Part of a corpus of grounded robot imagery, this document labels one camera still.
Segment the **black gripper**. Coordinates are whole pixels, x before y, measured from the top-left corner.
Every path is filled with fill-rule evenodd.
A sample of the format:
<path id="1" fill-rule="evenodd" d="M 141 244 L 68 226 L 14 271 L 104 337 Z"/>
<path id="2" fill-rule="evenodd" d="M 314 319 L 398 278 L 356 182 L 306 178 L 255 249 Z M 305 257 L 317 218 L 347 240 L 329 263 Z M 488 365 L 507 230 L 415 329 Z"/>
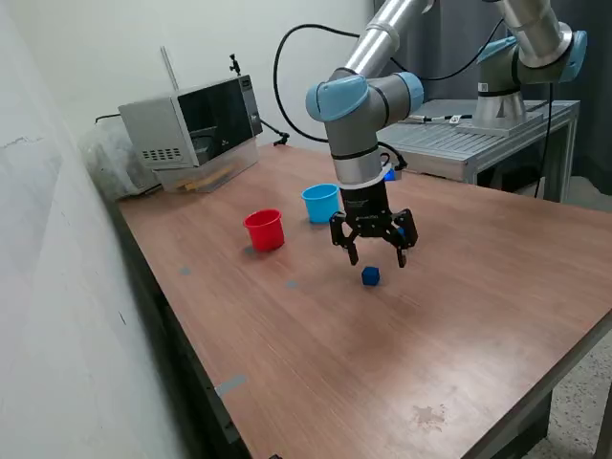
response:
<path id="1" fill-rule="evenodd" d="M 352 266 L 359 262 L 355 239 L 391 238 L 396 248 L 398 265 L 404 268 L 407 251 L 418 241 L 418 231 L 409 209 L 393 213 L 390 210 L 384 179 L 361 188 L 341 188 L 344 212 L 337 211 L 329 219 L 332 243 L 342 247 Z M 343 225 L 351 232 L 346 235 Z"/>

